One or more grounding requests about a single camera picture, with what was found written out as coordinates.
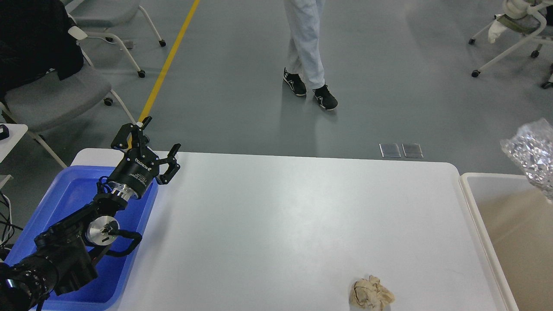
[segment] yellow floor line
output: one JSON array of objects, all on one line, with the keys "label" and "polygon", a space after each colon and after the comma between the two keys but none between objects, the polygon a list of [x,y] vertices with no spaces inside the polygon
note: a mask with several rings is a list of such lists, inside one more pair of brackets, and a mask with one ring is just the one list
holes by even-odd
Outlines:
[{"label": "yellow floor line", "polygon": [[154,105],[154,101],[156,97],[158,97],[158,93],[159,93],[159,90],[161,89],[161,85],[163,84],[163,80],[165,80],[167,71],[169,71],[169,67],[171,67],[173,58],[175,58],[176,51],[179,49],[180,42],[184,37],[184,33],[186,33],[186,29],[190,24],[190,20],[192,20],[192,16],[194,16],[194,12],[196,11],[198,3],[200,3],[200,0],[195,0],[194,3],[192,4],[192,7],[188,12],[188,16],[186,17],[186,20],[184,20],[184,24],[182,24],[182,27],[180,28],[179,35],[176,37],[175,44],[171,48],[171,51],[169,52],[169,56],[167,56],[167,60],[165,61],[165,64],[163,65],[163,68],[159,73],[158,79],[154,84],[154,88],[150,93],[150,97],[148,97],[148,100],[146,101],[146,105],[144,105],[144,109],[142,109],[142,113],[140,113],[140,117],[138,117],[138,121],[142,121],[145,117],[147,117],[150,114],[150,110]]}]

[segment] white plastic bin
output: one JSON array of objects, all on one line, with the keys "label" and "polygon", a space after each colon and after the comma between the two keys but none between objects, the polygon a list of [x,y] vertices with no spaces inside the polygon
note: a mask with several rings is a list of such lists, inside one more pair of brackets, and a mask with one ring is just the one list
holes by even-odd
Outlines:
[{"label": "white plastic bin", "polygon": [[553,310],[553,204],[522,175],[466,173],[461,185],[504,298]]}]

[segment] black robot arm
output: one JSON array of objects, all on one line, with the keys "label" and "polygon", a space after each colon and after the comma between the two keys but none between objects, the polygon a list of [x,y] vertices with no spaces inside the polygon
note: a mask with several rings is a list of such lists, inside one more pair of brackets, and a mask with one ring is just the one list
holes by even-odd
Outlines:
[{"label": "black robot arm", "polygon": [[[51,291],[57,295],[77,291],[97,278],[95,266],[103,256],[126,256],[138,246],[142,236],[119,228],[116,213],[127,207],[129,199],[140,199],[154,178],[166,184],[180,169],[175,157],[180,144],[165,159],[147,147],[143,129],[151,120],[146,117],[142,123],[121,127],[112,148],[125,155],[105,183],[100,178],[98,194],[89,204],[39,234],[32,255],[12,267],[0,263],[0,311],[27,311],[36,305],[39,310]],[[125,151],[129,135],[131,148]],[[162,164],[169,168],[160,175]],[[110,250],[117,236],[132,240],[126,250]]]}]

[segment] white desk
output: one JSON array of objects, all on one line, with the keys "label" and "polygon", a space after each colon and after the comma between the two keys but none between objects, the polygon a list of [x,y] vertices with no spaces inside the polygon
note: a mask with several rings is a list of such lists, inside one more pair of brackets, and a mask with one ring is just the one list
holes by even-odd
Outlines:
[{"label": "white desk", "polygon": [[6,126],[9,130],[9,137],[0,141],[0,162],[4,161],[4,158],[13,147],[15,147],[15,144],[17,144],[27,132],[27,126],[25,124],[6,124]]},{"label": "white desk", "polygon": [[[72,165],[122,155],[85,149]],[[506,310],[450,164],[208,153],[179,163],[111,310],[347,311],[350,286],[369,274],[395,294],[391,310]]]}]

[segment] crumpled paper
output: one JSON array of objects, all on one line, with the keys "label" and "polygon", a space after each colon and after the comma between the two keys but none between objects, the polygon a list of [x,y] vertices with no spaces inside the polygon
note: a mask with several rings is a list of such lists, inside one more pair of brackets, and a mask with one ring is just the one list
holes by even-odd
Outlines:
[{"label": "crumpled paper", "polygon": [[349,303],[357,308],[371,311],[382,311],[394,300],[394,294],[382,286],[380,279],[374,276],[355,282],[349,294]]},{"label": "crumpled paper", "polygon": [[521,126],[501,149],[523,170],[530,184],[553,200],[553,128],[545,119]]}]

